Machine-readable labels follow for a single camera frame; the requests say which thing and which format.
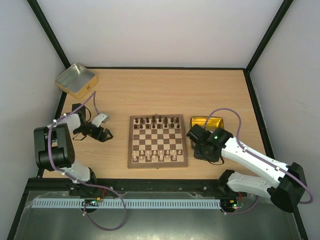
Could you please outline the gold tin with white pieces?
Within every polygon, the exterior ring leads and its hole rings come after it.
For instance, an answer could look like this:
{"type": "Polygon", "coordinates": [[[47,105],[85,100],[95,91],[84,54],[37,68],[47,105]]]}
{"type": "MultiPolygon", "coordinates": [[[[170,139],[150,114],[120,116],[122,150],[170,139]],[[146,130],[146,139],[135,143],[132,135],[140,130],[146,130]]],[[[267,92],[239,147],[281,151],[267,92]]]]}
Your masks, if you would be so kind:
{"type": "MultiPolygon", "coordinates": [[[[206,120],[207,120],[207,116],[192,116],[190,118],[190,123],[189,123],[189,131],[186,134],[186,136],[189,134],[189,132],[192,130],[192,128],[194,127],[194,125],[199,125],[201,128],[204,128],[205,124],[206,124],[206,120]]],[[[206,133],[202,139],[205,141],[207,140],[210,135],[217,129],[217,128],[221,128],[224,129],[224,120],[221,117],[210,117],[207,124],[206,124],[206,128],[205,131],[206,132],[210,132],[210,133],[206,133]]]]}

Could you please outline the wooden chess board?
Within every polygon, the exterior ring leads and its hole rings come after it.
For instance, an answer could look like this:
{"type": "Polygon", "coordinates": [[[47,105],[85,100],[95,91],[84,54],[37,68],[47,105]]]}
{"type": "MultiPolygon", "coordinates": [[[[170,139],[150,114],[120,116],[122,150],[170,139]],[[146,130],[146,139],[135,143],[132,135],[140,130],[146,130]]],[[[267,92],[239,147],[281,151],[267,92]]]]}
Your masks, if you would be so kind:
{"type": "Polygon", "coordinates": [[[129,169],[187,167],[182,114],[132,115],[129,118],[129,169]]]}

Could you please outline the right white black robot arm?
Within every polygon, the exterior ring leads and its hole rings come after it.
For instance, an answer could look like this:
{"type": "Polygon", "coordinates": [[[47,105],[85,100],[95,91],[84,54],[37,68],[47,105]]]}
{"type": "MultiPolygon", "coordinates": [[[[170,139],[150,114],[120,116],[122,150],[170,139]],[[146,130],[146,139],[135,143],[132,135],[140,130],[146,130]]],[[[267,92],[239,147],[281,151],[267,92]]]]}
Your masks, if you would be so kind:
{"type": "Polygon", "coordinates": [[[194,144],[194,158],[214,163],[220,158],[230,159],[256,176],[226,170],[220,176],[218,191],[229,196],[245,192],[269,199],[276,207],[293,213],[307,187],[304,169],[296,162],[288,165],[272,159],[245,145],[230,132],[217,128],[213,132],[195,124],[186,135],[194,144]]]}

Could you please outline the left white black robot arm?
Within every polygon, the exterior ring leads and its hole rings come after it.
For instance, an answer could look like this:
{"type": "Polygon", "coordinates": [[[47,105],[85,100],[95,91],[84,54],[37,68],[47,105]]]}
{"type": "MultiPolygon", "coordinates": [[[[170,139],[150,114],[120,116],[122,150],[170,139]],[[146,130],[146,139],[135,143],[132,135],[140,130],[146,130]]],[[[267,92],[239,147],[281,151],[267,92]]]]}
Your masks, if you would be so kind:
{"type": "Polygon", "coordinates": [[[37,127],[33,131],[35,162],[38,168],[67,176],[74,184],[97,187],[93,170],[76,160],[71,134],[82,134],[99,142],[113,138],[110,130],[103,128],[109,116],[97,113],[92,121],[86,120],[85,105],[72,106],[70,113],[63,114],[51,125],[37,127]]]}

